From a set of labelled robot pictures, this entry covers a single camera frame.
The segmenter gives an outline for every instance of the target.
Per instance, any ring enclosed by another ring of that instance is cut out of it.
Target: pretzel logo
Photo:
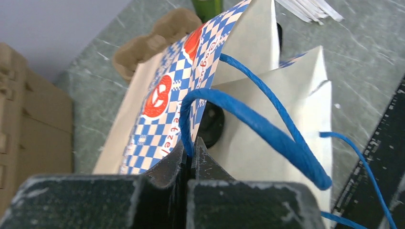
[[[191,62],[194,62],[197,54],[198,46],[200,45],[200,37],[205,24],[201,25],[187,38],[184,43],[184,51],[188,54]]]
[[[164,113],[169,103],[169,95],[171,91],[172,79],[168,75],[164,75],[153,92],[146,100],[143,115],[147,119],[156,120]]]

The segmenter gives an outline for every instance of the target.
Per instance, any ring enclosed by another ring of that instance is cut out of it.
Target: gray marble surface
[[[225,9],[238,0],[225,0]],[[363,149],[405,73],[405,0],[328,0],[344,18],[325,25],[302,22],[276,4],[284,30],[282,59],[323,45],[332,81],[332,129]],[[135,36],[190,0],[133,0],[61,75],[56,85],[75,102],[75,171],[91,173],[128,85],[111,58]],[[355,153],[333,140],[334,201],[357,162]]]

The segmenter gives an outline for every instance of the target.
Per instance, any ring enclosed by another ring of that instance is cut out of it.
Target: blue rope handle
[[[373,172],[371,171],[371,168],[368,165],[366,159],[363,157],[362,153],[356,147],[356,145],[350,139],[348,139],[346,136],[341,135],[339,133],[335,133],[335,132],[320,132],[319,136],[320,137],[336,137],[336,138],[339,138],[339,139],[345,141],[348,145],[350,145],[353,148],[353,150],[356,152],[357,156],[359,156],[359,159],[363,162],[363,166],[366,169],[368,176],[370,177],[371,183],[374,186],[375,192],[377,193],[378,200],[381,203],[381,207],[383,207],[384,214],[387,217],[391,228],[396,229],[394,219],[392,218],[390,210],[388,209],[388,207],[387,207],[387,205],[386,205],[386,203],[384,201],[383,195],[381,194],[381,191],[380,191],[380,188],[378,187],[377,181],[375,181],[375,177],[373,175]]]
[[[312,153],[312,155],[308,155],[308,152],[304,151],[302,147],[295,143],[283,131],[275,127],[256,111],[250,109],[246,104],[216,89],[200,88],[189,92],[183,98],[180,108],[179,126],[181,130],[181,140],[188,156],[193,157],[193,143],[190,134],[189,117],[191,104],[196,99],[210,101],[235,115],[299,169],[319,189],[326,190],[331,186],[330,177],[326,175],[322,165]]]
[[[272,125],[263,116],[259,115],[257,112],[247,107],[246,104],[219,90],[202,88],[189,92],[183,99],[182,106],[180,108],[179,126],[181,130],[181,140],[184,143],[187,155],[190,157],[193,156],[193,143],[191,139],[189,119],[191,104],[196,99],[204,99],[234,114],[237,118],[239,118],[250,128],[252,128],[256,133],[258,133],[259,136],[261,136],[267,143],[269,143],[269,145],[271,145],[276,151],[281,153],[290,163],[292,163],[307,178],[309,178],[319,189],[328,189],[331,186],[330,177],[327,176],[319,161],[312,154],[301,133],[296,128],[286,109],[277,99],[274,93],[263,83],[263,81],[261,81],[256,75],[254,75],[249,69],[239,63],[237,60],[225,54],[221,54],[220,60],[226,61],[231,66],[234,66],[235,68],[241,70],[262,90],[262,92],[266,94],[266,96],[270,99],[270,101],[277,109],[278,113],[281,115],[289,132],[296,142],[292,141],[284,132]],[[353,144],[353,142],[345,136],[334,132],[321,132],[320,137],[338,137],[346,141],[355,150],[360,160],[363,162],[364,167],[366,168],[366,171],[370,176],[370,179],[372,180],[374,188],[377,192],[377,196],[381,202],[384,213],[388,218],[390,226],[393,229],[396,229],[397,227],[395,226],[390,211],[383,200],[381,192],[374,179],[373,173],[371,172],[370,167],[368,166],[364,157],[361,155],[360,151]],[[365,228],[353,221],[350,221],[343,217],[335,216],[328,212],[321,212],[321,215],[325,218],[334,220],[338,223],[353,227],[355,229]]]
[[[304,137],[301,135],[297,127],[295,126],[294,122],[292,121],[290,115],[288,114],[287,110],[283,106],[283,104],[280,102],[280,100],[277,98],[277,96],[270,90],[270,88],[255,74],[253,74],[252,71],[250,71],[248,68],[246,68],[243,64],[241,64],[239,61],[234,59],[231,56],[228,56],[226,54],[221,53],[219,60],[228,63],[230,66],[240,70],[243,72],[247,77],[249,77],[250,80],[252,80],[258,88],[267,96],[267,98],[271,101],[273,106],[276,108],[278,114],[280,115],[281,119],[283,120],[284,124],[286,125],[288,131],[291,133],[292,138],[294,141],[302,147],[303,151],[305,152],[303,154],[304,160],[310,160],[310,161],[316,161],[315,164],[313,164],[313,168],[310,169],[309,171],[305,171],[304,174],[311,174],[311,177],[314,176],[323,176],[325,177],[324,181],[325,183],[321,184],[320,186],[317,187],[321,190],[326,190],[330,186],[332,186],[332,179],[326,174],[325,170],[323,169],[322,165],[319,163],[319,161],[316,159],[312,151],[310,150],[307,142],[304,140]]]

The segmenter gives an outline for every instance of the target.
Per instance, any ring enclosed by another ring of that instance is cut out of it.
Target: black rubber part
[[[278,32],[278,42],[280,44],[280,54],[281,54],[281,47],[283,47],[283,28],[278,23],[277,23],[277,32]]]
[[[224,130],[225,115],[222,108],[207,102],[201,118],[197,136],[201,137],[207,149],[215,145]]]

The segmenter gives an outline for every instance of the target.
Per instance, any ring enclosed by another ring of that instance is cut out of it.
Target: white paper bag
[[[330,131],[331,106],[331,83],[326,77],[322,47],[282,62],[279,69],[258,77],[285,106],[315,157],[331,176],[331,140],[319,137],[319,132]],[[272,103],[250,79],[223,83],[213,88],[242,101],[290,135]],[[299,182],[310,188],[322,210],[330,210],[330,189],[320,191],[287,159],[229,112],[225,111],[224,132],[220,140],[208,151],[237,180]]]
[[[167,155],[180,140],[178,111],[189,91],[246,78],[219,61],[222,52],[256,73],[277,68],[275,15],[273,0],[243,0],[139,64],[94,173],[139,174]],[[164,108],[151,114],[151,100]],[[193,104],[193,139],[204,107],[205,101]]]

